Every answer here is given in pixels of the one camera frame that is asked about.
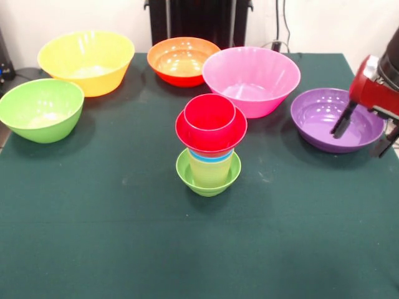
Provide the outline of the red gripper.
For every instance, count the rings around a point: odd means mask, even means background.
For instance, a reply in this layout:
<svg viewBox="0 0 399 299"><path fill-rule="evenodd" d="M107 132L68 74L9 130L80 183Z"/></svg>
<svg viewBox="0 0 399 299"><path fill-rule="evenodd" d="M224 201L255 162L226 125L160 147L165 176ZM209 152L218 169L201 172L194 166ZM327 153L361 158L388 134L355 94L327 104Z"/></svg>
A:
<svg viewBox="0 0 399 299"><path fill-rule="evenodd" d="M350 101L341 113L330 134L339 139L350 124L357 105L381 113L385 118L398 120L398 69L387 55L369 55L360 65L349 90ZM398 126L384 134L371 150L370 156L381 158L398 140Z"/></svg>

